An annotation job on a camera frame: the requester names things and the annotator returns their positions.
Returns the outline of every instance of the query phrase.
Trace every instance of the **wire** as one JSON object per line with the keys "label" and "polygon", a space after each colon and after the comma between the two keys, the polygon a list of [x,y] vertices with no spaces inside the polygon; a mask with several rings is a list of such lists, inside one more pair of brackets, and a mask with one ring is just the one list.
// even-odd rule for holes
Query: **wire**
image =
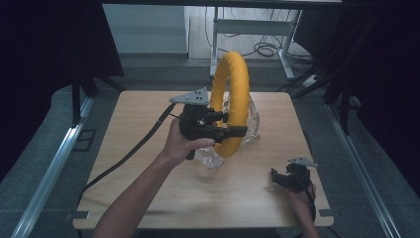
{"label": "wire", "polygon": [[290,9],[288,10],[288,12],[287,12],[287,16],[286,16],[286,22],[287,22],[287,19],[288,19],[288,16],[290,15]]}
{"label": "wire", "polygon": [[287,53],[287,57],[290,60],[293,60],[293,63],[291,64],[291,67],[298,72],[304,72],[306,70],[306,69],[305,70],[298,69],[296,67],[298,64],[312,65],[312,64],[317,64],[318,63],[317,61],[315,61],[312,58],[312,56],[299,56],[299,55],[294,55],[294,54],[291,54],[291,53]]}
{"label": "wire", "polygon": [[278,20],[278,19],[280,19],[280,13],[281,13],[281,9],[279,9],[279,10],[278,10],[278,13],[277,13],[277,20]]}
{"label": "wire", "polygon": [[[205,32],[205,35],[206,35],[207,44],[212,48],[213,46],[210,43],[208,33],[207,33],[207,9],[208,8],[206,7],[205,8],[205,14],[204,14],[204,32]],[[264,12],[262,12],[262,14],[260,15],[259,19],[263,16],[263,14],[268,14],[267,11],[268,11],[268,9],[265,9]],[[274,9],[271,9],[270,16],[269,17],[267,16],[268,19],[272,19],[273,15],[274,15],[274,11],[275,11]],[[225,16],[225,8],[223,8],[223,13],[222,14],[223,14],[222,16],[224,17]],[[236,16],[233,14],[233,9],[232,8],[231,8],[231,14],[236,19]],[[227,38],[237,37],[237,36],[240,36],[240,35],[241,34],[226,36],[224,34],[224,36],[227,37]],[[267,43],[266,42],[267,36],[262,36],[260,41],[256,44],[254,44],[254,50],[252,52],[241,54],[241,56],[242,57],[247,57],[247,56],[250,56],[254,53],[258,53],[260,56],[265,57],[265,58],[270,58],[270,57],[275,56],[282,49],[283,38],[281,38],[281,41],[280,41],[277,36],[271,36],[271,37],[275,38],[275,40],[278,42],[279,46],[277,46],[276,44]],[[221,52],[226,52],[226,53],[228,52],[227,50],[220,49],[220,48],[218,48],[217,50],[221,51]]]}
{"label": "wire", "polygon": [[294,87],[292,87],[293,85],[296,86],[296,84],[298,84],[299,81],[306,79],[307,77],[309,77],[311,74],[313,74],[314,72],[316,72],[319,69],[318,66],[316,65],[312,65],[309,69],[307,69],[306,71],[304,71],[301,75],[299,75],[297,78],[295,78],[293,81],[288,82],[286,84],[284,84],[283,86],[279,87],[276,92],[281,91],[281,89],[283,88],[287,88],[286,92],[291,93],[294,89]]}
{"label": "wire", "polygon": [[121,159],[117,164],[103,172],[101,175],[96,177],[94,180],[92,180],[90,183],[88,183],[80,192],[79,199],[77,201],[77,204],[80,203],[80,200],[83,196],[83,194],[90,189],[93,185],[95,185],[97,182],[99,182],[101,179],[109,175],[111,172],[117,170],[119,167],[121,167],[124,163],[126,163],[158,130],[160,125],[163,123],[164,119],[170,114],[173,107],[176,105],[176,103],[170,104],[160,115],[160,117],[157,119],[154,127],[149,131],[149,133],[123,158]]}
{"label": "wire", "polygon": [[184,117],[176,116],[175,114],[172,114],[172,113],[169,113],[169,115],[178,119],[184,119]]}

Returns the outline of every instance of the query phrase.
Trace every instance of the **yellow ring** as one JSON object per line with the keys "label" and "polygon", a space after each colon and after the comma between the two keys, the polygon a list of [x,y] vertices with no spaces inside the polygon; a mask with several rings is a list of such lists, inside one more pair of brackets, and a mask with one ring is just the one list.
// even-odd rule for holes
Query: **yellow ring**
{"label": "yellow ring", "polygon": [[[228,128],[231,126],[247,126],[248,110],[250,107],[250,77],[244,58],[238,53],[226,53],[219,61],[214,74],[211,89],[210,107],[215,111],[222,111],[223,95],[226,82],[230,76],[229,119]],[[233,156],[241,146],[242,137],[230,137],[216,144],[215,152],[222,158]]]}

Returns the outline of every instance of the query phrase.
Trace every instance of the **gray floor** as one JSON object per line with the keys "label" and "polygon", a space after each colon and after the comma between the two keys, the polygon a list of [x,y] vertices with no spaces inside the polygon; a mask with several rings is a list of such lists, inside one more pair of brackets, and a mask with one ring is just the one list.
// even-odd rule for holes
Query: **gray floor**
{"label": "gray floor", "polygon": [[[114,78],[128,89],[194,90],[210,87],[208,60],[122,59],[125,78]],[[251,90],[275,91],[286,83],[278,61],[249,61]],[[119,92],[100,80],[100,89],[84,130],[95,130],[90,150],[72,152],[38,219],[31,237],[77,237],[70,215],[76,208],[78,192],[86,184],[96,154],[111,118]],[[344,150],[322,101],[325,88],[293,99],[319,175],[332,207],[335,223],[319,228],[323,237],[386,237],[376,213]],[[395,220],[401,237],[420,237],[420,200],[392,160],[359,121],[350,113],[351,138],[376,188]],[[52,98],[52,109],[16,166],[0,184],[0,237],[10,237],[32,194],[47,170],[71,123],[70,88]],[[246,230],[143,230],[141,237],[293,237],[290,229]],[[89,237],[90,232],[83,232]]]}

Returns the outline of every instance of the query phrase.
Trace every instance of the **aluminum rail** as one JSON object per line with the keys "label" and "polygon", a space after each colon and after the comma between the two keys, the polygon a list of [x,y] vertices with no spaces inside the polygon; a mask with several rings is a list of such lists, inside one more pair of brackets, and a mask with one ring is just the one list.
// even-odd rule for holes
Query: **aluminum rail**
{"label": "aluminum rail", "polygon": [[65,162],[67,161],[68,155],[70,154],[78,135],[80,134],[81,129],[85,123],[86,116],[89,113],[89,110],[93,104],[93,99],[87,97],[81,108],[81,120],[80,123],[68,129],[67,134],[65,135],[61,145],[59,146],[52,162],[47,169],[46,174],[41,180],[40,185],[35,191],[29,205],[27,206],[24,214],[21,217],[18,225],[15,228],[15,231],[12,234],[12,237],[29,237],[32,229],[35,226],[40,214],[50,196],[50,193],[53,190],[53,187],[58,179],[59,174],[61,173],[62,168],[64,167]]}
{"label": "aluminum rail", "polygon": [[358,151],[356,150],[352,140],[348,135],[346,135],[346,133],[340,126],[339,115],[328,104],[326,105],[326,109],[331,117],[331,120],[334,123],[334,127],[337,131],[337,134],[339,135],[345,147],[346,153],[348,154],[350,161],[356,171],[356,174],[359,177],[359,180],[361,181],[367,198],[374,210],[374,213],[377,216],[377,219],[379,220],[380,225],[382,226],[383,231],[385,232],[386,237],[401,237],[395,226],[395,222],[392,218],[392,215],[386,207],[385,202],[377,192],[376,187],[374,186],[373,181],[371,180],[368,171],[365,168],[365,165],[361,157],[359,156]]}

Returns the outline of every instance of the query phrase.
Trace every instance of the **wooden table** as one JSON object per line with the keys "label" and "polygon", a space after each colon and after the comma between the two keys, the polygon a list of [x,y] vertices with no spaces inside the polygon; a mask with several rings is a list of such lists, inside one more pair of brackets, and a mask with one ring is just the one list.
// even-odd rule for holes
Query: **wooden table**
{"label": "wooden table", "polygon": [[[179,91],[122,92],[104,137],[90,179],[121,160],[153,127]],[[242,148],[214,170],[199,161],[185,161],[174,169],[151,204],[139,228],[264,228],[297,225],[289,201],[271,182],[270,169],[285,174],[287,159],[311,159],[290,97],[286,93],[251,93],[261,116],[261,137]],[[183,105],[172,113],[179,114]],[[113,200],[146,168],[164,145],[168,117],[156,134],[122,167],[84,193],[77,211],[87,219],[74,219],[77,229],[92,229]],[[317,226],[330,226],[332,216],[317,171]]]}

